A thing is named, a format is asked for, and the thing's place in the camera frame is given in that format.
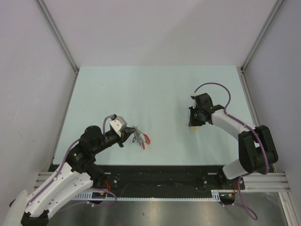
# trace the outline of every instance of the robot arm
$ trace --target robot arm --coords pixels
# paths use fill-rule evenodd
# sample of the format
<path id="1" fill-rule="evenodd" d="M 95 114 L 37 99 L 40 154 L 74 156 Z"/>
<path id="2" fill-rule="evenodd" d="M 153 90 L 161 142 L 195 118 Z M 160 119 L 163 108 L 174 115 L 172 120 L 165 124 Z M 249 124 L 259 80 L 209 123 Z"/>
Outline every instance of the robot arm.
<path id="1" fill-rule="evenodd" d="M 202 126 L 208 122 L 222 128 L 238 141 L 239 158 L 223 167 L 225 180 L 234 179 L 254 171 L 262 174 L 265 172 L 263 153 L 261 148 L 255 145 L 258 141 L 250 130 L 255 131 L 262 142 L 268 164 L 278 161 L 278 154 L 268 127 L 246 124 L 225 113 L 223 106 L 213 105 L 211 97 L 207 93 L 192 97 L 192 99 L 195 100 L 196 104 L 190 107 L 189 126 Z"/>
<path id="2" fill-rule="evenodd" d="M 78 144 L 68 150 L 65 161 L 43 185 L 30 194 L 22 218 L 23 226 L 46 226 L 50 218 L 80 192 L 102 182 L 104 172 L 96 165 L 95 155 L 123 143 L 136 131 L 125 120 L 114 115 L 111 130 L 102 134 L 98 126 L 86 128 Z"/>

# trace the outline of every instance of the gray wall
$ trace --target gray wall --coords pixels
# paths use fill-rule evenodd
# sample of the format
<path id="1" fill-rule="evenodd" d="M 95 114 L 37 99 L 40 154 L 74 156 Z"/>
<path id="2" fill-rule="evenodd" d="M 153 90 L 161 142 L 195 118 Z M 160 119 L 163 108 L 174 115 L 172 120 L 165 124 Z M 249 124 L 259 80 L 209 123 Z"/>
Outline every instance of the gray wall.
<path id="1" fill-rule="evenodd" d="M 268 125 L 295 203 L 301 210 L 301 1 L 288 0 L 246 70 L 260 117 Z"/>
<path id="2" fill-rule="evenodd" d="M 35 1 L 1 1 L 0 225 L 45 170 L 74 78 Z"/>

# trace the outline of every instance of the white wall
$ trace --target white wall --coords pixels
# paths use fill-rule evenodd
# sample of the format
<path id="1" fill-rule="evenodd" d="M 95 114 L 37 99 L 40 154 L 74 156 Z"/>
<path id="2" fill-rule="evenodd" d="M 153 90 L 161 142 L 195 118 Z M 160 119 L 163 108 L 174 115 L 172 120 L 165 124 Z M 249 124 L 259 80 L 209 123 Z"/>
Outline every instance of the white wall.
<path id="1" fill-rule="evenodd" d="M 0 225 L 53 152 L 75 75 L 33 0 L 0 7 Z"/>
<path id="2" fill-rule="evenodd" d="M 45 0 L 79 66 L 241 66 L 276 0 Z"/>
<path id="3" fill-rule="evenodd" d="M 301 1 L 288 0 L 246 70 L 260 121 L 271 129 L 301 210 Z"/>

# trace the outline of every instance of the purple cable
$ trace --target purple cable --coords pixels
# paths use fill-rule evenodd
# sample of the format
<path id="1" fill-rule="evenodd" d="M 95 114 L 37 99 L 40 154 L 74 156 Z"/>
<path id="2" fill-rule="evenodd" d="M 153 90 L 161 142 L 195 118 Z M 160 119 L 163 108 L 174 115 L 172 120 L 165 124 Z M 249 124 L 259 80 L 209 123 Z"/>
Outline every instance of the purple cable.
<path id="1" fill-rule="evenodd" d="M 60 174 L 60 172 L 62 171 L 63 165 L 64 165 L 64 163 L 65 163 L 65 161 L 66 161 L 66 158 L 67 158 L 68 153 L 70 152 L 70 150 L 72 149 L 72 147 L 73 147 L 78 141 L 79 141 L 79 139 L 77 139 L 76 141 L 74 141 L 74 142 L 70 145 L 70 147 L 68 148 L 68 150 L 67 150 L 67 152 L 66 152 L 66 154 L 65 154 L 65 156 L 64 156 L 64 158 L 63 158 L 63 161 L 62 161 L 62 163 L 61 163 L 61 165 L 60 165 L 60 167 L 59 167 L 57 173 L 55 174 L 55 176 L 54 176 L 53 178 L 57 178 L 57 176 Z M 43 187 L 38 193 L 36 193 L 36 195 L 28 201 L 26 207 L 28 207 L 28 206 L 29 206 L 29 203 L 30 203 L 30 202 L 33 202 L 33 201 L 34 201 L 40 194 L 42 194 L 42 193 L 43 193 L 43 192 L 44 192 L 44 191 L 45 191 L 45 190 L 46 190 L 53 182 L 54 182 L 54 180 L 52 179 L 51 181 L 48 182 L 47 185 L 45 185 L 45 187 Z"/>
<path id="2" fill-rule="evenodd" d="M 113 114 L 111 115 L 108 115 L 107 117 L 104 118 L 104 121 L 103 121 L 103 135 L 105 135 L 105 123 L 107 122 L 108 119 L 114 117 Z"/>
<path id="3" fill-rule="evenodd" d="M 230 115 L 230 114 L 227 113 L 227 107 L 228 107 L 228 105 L 230 104 L 230 101 L 231 101 L 231 94 L 230 94 L 230 91 L 228 90 L 228 88 L 225 87 L 222 84 L 217 83 L 217 82 L 207 82 L 207 83 L 204 83 L 204 84 L 200 85 L 199 87 L 197 87 L 197 89 L 194 92 L 196 93 L 199 88 L 201 88 L 204 85 L 209 85 L 209 84 L 221 86 L 227 91 L 227 93 L 229 95 L 229 99 L 228 99 L 227 104 L 225 105 L 224 113 L 225 113 L 226 116 L 233 119 L 234 121 L 237 121 L 239 124 L 243 125 L 244 127 L 246 127 L 248 130 L 250 130 L 253 133 L 253 135 L 255 136 L 255 138 L 256 138 L 256 140 L 259 144 L 259 147 L 261 149 L 261 152 L 262 152 L 262 155 L 263 155 L 263 158 L 264 158 L 264 163 L 265 163 L 265 173 L 264 174 L 267 174 L 269 172 L 269 162 L 268 162 L 268 158 L 267 158 L 267 155 L 265 153 L 263 144 L 262 144 L 261 140 L 259 139 L 259 136 L 257 135 L 257 133 L 250 126 L 246 125 L 243 121 L 239 120 L 238 118 L 234 117 L 233 115 Z"/>
<path id="4" fill-rule="evenodd" d="M 68 210 L 68 209 L 70 209 L 70 208 L 72 208 L 72 207 L 74 207 L 74 206 L 77 206 L 77 205 L 81 205 L 81 204 L 92 204 L 92 205 L 95 205 L 95 206 L 100 206 L 100 207 L 107 207 L 107 206 L 111 206 L 111 205 L 113 205 L 115 202 L 117 202 L 117 196 L 113 193 L 113 192 L 110 192 L 110 191 L 107 191 L 107 190 L 103 190 L 103 189 L 98 189 L 98 188 L 90 188 L 90 189 L 93 189 L 93 190 L 96 190 L 96 191 L 100 191 L 100 192 L 105 192 L 105 193 L 108 193 L 108 194 L 110 194 L 110 195 L 112 195 L 113 197 L 114 197 L 114 201 L 113 202 L 111 202 L 111 203 L 109 203 L 109 204 L 104 204 L 104 205 L 101 205 L 101 204 L 95 204 L 95 203 L 91 203 L 91 202 L 89 202 L 89 201 L 84 201 L 84 202 L 78 202 L 78 203 L 76 203 L 76 204 L 73 204 L 73 205 L 71 205 L 71 206 L 68 206 L 68 207 L 66 207 L 66 208 L 64 208 L 64 209 L 60 209 L 59 211 L 58 211 L 58 213 L 59 212 L 63 212 L 63 211 L 65 211 L 65 210 Z"/>

